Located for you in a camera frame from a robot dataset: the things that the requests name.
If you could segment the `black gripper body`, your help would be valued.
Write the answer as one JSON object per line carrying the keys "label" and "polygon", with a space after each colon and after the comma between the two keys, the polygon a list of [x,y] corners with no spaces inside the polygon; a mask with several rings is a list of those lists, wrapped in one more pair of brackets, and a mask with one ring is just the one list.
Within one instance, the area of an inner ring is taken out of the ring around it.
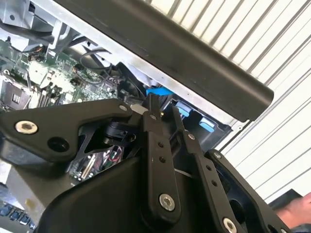
{"label": "black gripper body", "polygon": [[131,158],[55,198],[38,233],[206,233],[191,175],[161,173],[151,187],[144,161]]}

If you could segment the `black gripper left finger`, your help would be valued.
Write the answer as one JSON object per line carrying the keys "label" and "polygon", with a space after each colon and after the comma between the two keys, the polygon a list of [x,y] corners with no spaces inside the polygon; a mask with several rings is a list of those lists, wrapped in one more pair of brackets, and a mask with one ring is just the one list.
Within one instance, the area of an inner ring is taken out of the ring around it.
{"label": "black gripper left finger", "polygon": [[49,178],[63,175],[71,162],[105,145],[123,147],[125,160],[140,158],[154,178],[163,173],[173,184],[169,140],[163,134],[158,96],[150,94],[145,112],[118,99],[96,100],[8,112],[0,117],[3,160]]}

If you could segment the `person's hand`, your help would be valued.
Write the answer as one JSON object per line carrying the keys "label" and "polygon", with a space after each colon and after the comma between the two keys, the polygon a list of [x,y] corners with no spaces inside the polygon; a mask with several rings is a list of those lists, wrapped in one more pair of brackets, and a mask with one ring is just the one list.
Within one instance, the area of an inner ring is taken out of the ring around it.
{"label": "person's hand", "polygon": [[311,223],[311,194],[294,199],[284,208],[276,211],[277,216],[290,228]]}

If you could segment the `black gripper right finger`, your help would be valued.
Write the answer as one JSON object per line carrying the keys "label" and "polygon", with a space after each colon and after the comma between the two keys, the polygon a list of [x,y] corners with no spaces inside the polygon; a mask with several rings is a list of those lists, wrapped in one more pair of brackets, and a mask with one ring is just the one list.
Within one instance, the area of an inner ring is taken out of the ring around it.
{"label": "black gripper right finger", "polygon": [[207,233],[289,233],[276,215],[247,181],[217,150],[204,153],[198,140],[185,130],[179,110],[171,108],[176,128],[172,141],[174,164],[189,173],[195,183],[198,216]]}

